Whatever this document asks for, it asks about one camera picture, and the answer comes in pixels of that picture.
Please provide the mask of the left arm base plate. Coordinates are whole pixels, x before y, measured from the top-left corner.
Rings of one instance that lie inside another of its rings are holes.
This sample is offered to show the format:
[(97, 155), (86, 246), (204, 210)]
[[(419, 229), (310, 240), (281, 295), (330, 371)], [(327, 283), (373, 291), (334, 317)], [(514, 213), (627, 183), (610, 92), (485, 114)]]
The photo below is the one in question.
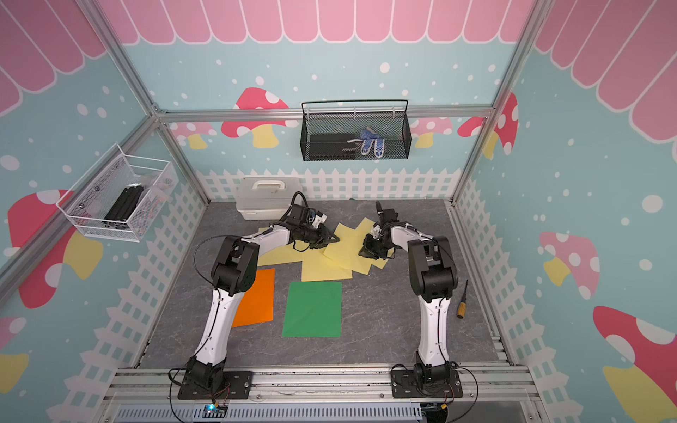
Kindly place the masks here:
[(211, 375), (187, 373), (181, 381), (177, 398), (180, 400), (248, 399), (252, 387), (250, 371), (217, 370)]

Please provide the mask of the orange paper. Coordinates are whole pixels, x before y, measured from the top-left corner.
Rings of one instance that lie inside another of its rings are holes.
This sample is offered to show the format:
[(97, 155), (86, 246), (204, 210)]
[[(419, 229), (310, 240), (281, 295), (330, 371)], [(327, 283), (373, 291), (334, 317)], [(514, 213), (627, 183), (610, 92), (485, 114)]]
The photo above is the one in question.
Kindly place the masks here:
[(245, 293), (233, 326), (243, 327), (273, 320), (275, 269), (259, 270), (253, 286)]

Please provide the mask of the small green paper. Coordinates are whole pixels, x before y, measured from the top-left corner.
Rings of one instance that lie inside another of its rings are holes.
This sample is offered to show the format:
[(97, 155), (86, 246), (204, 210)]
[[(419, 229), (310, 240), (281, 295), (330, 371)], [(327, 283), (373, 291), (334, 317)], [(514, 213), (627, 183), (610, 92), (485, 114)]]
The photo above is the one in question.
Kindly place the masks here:
[(282, 337), (339, 338), (342, 294), (340, 282), (293, 282), (288, 290)]

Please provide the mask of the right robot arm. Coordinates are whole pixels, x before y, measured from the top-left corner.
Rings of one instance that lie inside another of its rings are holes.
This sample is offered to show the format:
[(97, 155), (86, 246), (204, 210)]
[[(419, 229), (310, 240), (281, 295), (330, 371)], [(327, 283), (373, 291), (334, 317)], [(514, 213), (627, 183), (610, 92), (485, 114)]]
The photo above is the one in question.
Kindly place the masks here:
[(458, 287), (458, 269), (445, 236), (425, 234), (398, 218), (392, 208), (376, 202), (378, 222), (365, 236), (359, 255), (389, 259), (396, 250), (408, 257), (409, 281), (421, 312), (421, 338), (412, 368), (396, 364), (390, 370), (395, 398), (464, 396), (459, 365), (447, 347), (448, 314)]

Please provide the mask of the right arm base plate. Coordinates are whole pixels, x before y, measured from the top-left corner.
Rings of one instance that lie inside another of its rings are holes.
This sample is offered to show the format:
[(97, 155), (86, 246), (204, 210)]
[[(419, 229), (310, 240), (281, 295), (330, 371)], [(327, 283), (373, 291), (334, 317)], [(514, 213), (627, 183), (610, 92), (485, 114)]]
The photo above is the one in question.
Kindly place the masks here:
[(393, 398), (438, 398), (456, 400), (465, 396), (463, 386), (456, 370), (434, 382), (419, 384), (414, 370), (402, 367), (390, 371), (391, 393)]

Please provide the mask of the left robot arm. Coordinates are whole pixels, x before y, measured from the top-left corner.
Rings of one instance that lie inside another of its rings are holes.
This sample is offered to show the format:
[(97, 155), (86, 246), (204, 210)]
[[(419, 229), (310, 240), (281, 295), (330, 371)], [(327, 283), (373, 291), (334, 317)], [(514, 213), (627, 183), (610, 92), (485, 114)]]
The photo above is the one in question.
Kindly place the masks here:
[(202, 277), (212, 286), (213, 299), (199, 347), (183, 367), (169, 370), (170, 386), (179, 388), (178, 399), (206, 399), (215, 409), (234, 387), (245, 384), (238, 373), (225, 371), (227, 343), (236, 312), (256, 281), (259, 256), (298, 241), (309, 250), (336, 243), (340, 238), (324, 225), (326, 219), (297, 191), (287, 211), (267, 229), (245, 236), (222, 236), (210, 275)]

